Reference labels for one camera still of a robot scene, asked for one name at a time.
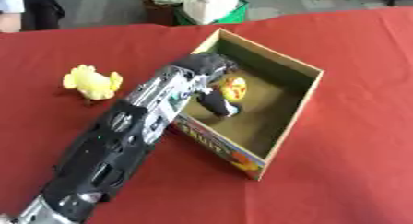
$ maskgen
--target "table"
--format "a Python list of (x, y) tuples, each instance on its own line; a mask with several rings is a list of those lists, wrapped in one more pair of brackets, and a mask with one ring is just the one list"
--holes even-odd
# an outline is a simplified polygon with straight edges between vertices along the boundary
[[(325, 70), (261, 182), (168, 132), (90, 223), (412, 223), (413, 9), (304, 14), (223, 25)], [(218, 26), (134, 25), (0, 36), (0, 210), (16, 214), (65, 146), (114, 100), (61, 89), (72, 67), (116, 70), (118, 97)]]

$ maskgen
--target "yellow plush toy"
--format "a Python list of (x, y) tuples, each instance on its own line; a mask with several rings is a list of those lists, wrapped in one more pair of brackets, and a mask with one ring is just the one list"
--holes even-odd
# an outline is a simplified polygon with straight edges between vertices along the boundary
[(97, 73), (92, 65), (80, 65), (64, 76), (63, 86), (77, 88), (89, 100), (106, 100), (114, 96), (122, 81), (122, 76), (116, 72), (106, 77)]

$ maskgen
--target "silver robotic arm segment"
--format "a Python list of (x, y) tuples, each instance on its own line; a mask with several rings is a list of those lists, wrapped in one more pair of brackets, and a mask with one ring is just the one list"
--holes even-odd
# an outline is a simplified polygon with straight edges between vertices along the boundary
[(130, 179), (191, 96), (213, 95), (208, 85), (234, 66), (221, 55), (200, 53), (163, 67), (80, 135), (26, 210), (16, 218), (1, 215), (0, 224), (84, 223)]

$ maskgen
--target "open box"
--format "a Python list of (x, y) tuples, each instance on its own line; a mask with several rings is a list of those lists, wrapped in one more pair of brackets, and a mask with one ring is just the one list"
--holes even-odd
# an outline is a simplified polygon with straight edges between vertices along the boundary
[(218, 118), (196, 102), (186, 106), (174, 125), (251, 178), (260, 180), (312, 96), (320, 70), (243, 37), (219, 29), (193, 53), (216, 52), (237, 62), (247, 93), (243, 111)]

